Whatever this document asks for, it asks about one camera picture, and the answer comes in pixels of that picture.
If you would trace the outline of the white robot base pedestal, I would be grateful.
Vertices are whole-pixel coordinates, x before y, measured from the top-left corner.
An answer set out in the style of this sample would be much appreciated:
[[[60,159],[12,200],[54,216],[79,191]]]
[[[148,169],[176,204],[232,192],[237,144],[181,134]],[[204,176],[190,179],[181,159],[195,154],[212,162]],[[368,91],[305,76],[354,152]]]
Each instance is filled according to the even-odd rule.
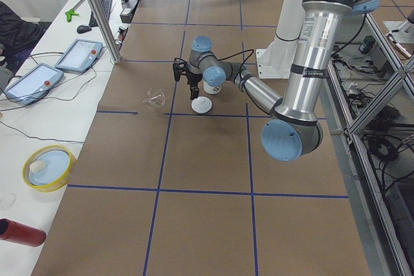
[[[305,16],[303,0],[283,0],[274,40],[266,49],[256,50],[261,79],[287,79]]]

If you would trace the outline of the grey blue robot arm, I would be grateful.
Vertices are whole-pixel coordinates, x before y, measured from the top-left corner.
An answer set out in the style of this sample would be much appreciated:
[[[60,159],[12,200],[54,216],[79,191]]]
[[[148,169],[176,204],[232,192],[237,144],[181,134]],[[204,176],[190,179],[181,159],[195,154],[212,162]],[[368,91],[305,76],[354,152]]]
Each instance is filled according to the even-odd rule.
[[[233,82],[271,119],[261,131],[261,143],[274,159],[288,162],[313,152],[323,139],[314,108],[343,17],[374,11],[380,0],[302,0],[304,16],[298,46],[284,95],[279,95],[241,63],[217,59],[208,37],[191,44],[189,60],[174,62],[176,79],[186,76],[191,99],[205,81],[218,87]]]

